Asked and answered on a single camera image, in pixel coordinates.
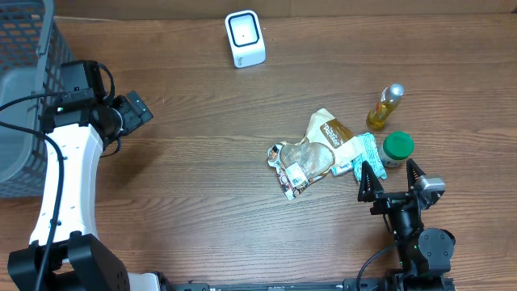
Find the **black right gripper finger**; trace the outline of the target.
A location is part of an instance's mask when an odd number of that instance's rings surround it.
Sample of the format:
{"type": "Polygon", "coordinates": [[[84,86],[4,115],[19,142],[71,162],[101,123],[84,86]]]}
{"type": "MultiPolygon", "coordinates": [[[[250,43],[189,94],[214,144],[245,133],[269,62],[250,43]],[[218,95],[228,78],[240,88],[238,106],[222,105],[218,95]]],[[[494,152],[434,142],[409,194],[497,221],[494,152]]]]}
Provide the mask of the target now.
{"type": "Polygon", "coordinates": [[[417,179],[425,175],[426,173],[420,169],[420,167],[417,165],[417,163],[412,159],[409,158],[406,161],[406,174],[407,174],[407,182],[408,182],[408,188],[412,188],[417,179]]]}
{"type": "Polygon", "coordinates": [[[384,189],[376,177],[368,161],[364,161],[361,166],[361,180],[359,183],[358,202],[373,202],[384,189]]]}

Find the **green white round jar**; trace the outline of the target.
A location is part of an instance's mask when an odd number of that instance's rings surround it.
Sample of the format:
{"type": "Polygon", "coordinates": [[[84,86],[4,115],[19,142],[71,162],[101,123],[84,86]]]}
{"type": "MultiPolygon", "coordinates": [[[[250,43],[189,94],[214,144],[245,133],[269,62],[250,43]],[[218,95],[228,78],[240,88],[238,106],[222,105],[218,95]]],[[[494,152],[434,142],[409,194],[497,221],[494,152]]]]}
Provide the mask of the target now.
{"type": "Polygon", "coordinates": [[[379,156],[384,167],[400,166],[414,151],[414,140],[405,132],[389,134],[379,148],[379,156]]]}

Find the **teal white packet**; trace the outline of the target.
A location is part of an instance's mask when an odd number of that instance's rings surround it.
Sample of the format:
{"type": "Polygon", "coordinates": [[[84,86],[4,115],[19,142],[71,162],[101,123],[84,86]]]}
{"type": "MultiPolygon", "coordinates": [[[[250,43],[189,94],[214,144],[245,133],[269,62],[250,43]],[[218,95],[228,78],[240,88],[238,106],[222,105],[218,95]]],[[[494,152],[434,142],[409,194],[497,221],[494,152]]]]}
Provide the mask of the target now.
{"type": "Polygon", "coordinates": [[[363,162],[368,162],[377,178],[387,179],[387,172],[380,160],[375,137],[371,133],[364,133],[357,136],[357,138],[364,151],[353,160],[353,171],[356,180],[359,182],[362,178],[363,162]]]}

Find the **teal white carton pack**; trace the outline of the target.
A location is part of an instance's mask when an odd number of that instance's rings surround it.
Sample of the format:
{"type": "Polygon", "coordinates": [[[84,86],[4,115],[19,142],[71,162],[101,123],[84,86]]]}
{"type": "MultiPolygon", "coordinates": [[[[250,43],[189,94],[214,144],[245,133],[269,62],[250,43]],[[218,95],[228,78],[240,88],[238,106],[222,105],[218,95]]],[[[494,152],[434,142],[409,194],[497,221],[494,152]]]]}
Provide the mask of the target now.
{"type": "Polygon", "coordinates": [[[346,173],[353,171],[354,166],[353,162],[348,162],[342,166],[336,166],[331,169],[331,173],[333,176],[345,175],[346,173]]]}

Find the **brown Pantree snack pouch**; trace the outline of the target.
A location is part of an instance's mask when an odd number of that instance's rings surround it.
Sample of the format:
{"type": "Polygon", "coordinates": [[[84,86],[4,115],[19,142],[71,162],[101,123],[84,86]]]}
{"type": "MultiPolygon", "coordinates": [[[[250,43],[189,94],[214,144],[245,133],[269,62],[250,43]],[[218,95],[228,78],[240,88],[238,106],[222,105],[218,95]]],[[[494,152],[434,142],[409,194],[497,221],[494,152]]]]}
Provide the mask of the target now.
{"type": "Polygon", "coordinates": [[[302,140],[282,141],[267,151],[284,195],[292,200],[333,169],[349,166],[364,152],[359,138],[325,108],[311,115],[302,140]]]}

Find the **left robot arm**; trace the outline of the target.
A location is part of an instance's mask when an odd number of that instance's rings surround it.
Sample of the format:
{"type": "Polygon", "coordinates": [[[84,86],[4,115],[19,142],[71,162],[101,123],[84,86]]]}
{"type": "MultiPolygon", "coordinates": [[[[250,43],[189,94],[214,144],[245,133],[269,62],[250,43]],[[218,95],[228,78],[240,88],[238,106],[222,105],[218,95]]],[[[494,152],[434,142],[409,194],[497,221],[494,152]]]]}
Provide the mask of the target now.
{"type": "Polygon", "coordinates": [[[7,270],[20,290],[168,290],[160,272],[128,272],[98,238],[95,182],[99,160],[153,114],[131,91],[103,85],[97,61],[61,65],[65,89],[53,94],[41,129],[47,167],[44,195],[27,248],[9,255],[7,270]]]}

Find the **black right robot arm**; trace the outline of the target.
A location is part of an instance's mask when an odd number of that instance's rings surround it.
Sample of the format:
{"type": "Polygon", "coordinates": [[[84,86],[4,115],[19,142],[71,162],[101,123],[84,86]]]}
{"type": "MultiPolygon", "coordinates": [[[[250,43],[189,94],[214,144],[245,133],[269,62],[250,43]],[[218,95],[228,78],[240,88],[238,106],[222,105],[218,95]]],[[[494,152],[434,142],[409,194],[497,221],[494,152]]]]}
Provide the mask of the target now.
{"type": "Polygon", "coordinates": [[[386,272],[372,286],[375,290],[453,290],[453,280],[444,275],[451,270],[456,239],[448,230],[426,228],[422,211],[435,205],[445,193],[445,182],[427,175],[413,159],[406,161],[408,189],[386,192],[368,162],[362,163],[358,201],[371,202],[370,213],[381,215],[393,244],[371,256],[355,279],[361,290],[366,268],[392,249],[399,255],[399,269],[386,272]]]}

